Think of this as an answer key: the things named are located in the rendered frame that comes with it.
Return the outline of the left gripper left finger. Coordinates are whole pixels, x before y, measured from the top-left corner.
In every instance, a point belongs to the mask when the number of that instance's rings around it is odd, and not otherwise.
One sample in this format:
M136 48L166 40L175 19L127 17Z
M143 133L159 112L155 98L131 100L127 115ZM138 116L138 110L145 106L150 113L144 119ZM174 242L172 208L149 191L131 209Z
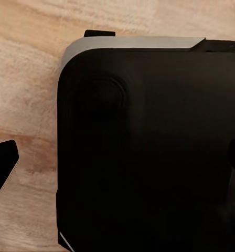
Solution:
M14 140L0 143L0 190L18 160L18 148Z

